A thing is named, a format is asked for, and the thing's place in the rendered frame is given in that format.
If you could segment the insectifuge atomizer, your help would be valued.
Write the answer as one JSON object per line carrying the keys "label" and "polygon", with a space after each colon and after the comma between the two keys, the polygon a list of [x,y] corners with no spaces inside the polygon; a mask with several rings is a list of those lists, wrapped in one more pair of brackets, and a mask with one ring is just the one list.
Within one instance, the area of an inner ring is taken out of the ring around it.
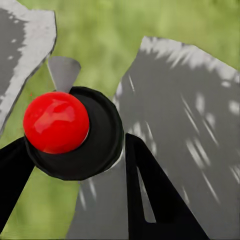
{"label": "insectifuge atomizer", "polygon": [[27,153],[51,177],[83,181],[111,169],[125,140],[116,105],[102,92],[73,86],[82,68],[65,56],[49,57],[56,91],[29,104],[23,118]]}

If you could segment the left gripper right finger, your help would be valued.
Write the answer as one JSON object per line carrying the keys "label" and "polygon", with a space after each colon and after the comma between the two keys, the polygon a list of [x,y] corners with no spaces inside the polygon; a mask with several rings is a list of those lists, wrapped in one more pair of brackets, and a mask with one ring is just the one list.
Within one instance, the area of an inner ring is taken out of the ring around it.
{"label": "left gripper right finger", "polygon": [[[210,240],[144,141],[124,134],[129,240]],[[145,220],[138,170],[156,219]]]}

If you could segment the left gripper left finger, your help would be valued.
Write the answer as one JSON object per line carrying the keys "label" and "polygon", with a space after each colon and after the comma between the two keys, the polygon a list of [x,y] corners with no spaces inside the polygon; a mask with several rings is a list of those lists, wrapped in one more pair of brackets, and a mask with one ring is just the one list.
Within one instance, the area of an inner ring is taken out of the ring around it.
{"label": "left gripper left finger", "polygon": [[24,137],[0,149],[0,235],[35,166]]}

